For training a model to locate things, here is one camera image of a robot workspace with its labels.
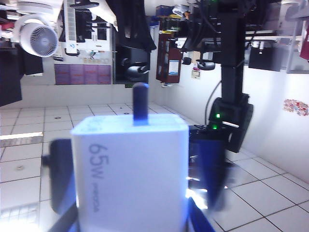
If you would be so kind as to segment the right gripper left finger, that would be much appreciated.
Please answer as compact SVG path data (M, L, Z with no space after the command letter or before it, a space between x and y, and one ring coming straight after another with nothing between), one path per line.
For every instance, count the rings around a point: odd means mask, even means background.
M53 140L43 165L49 168L51 208L59 216L48 231L78 231L71 139Z

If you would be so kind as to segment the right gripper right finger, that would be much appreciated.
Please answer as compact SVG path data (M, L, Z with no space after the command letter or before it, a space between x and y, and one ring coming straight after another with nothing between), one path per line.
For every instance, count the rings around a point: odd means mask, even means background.
M189 144L189 156L195 156L195 170L200 187L207 190L207 207L210 213L225 207L223 191L227 178L225 146L221 140L195 140ZM188 215L195 232L213 232L209 219L192 196L188 198Z

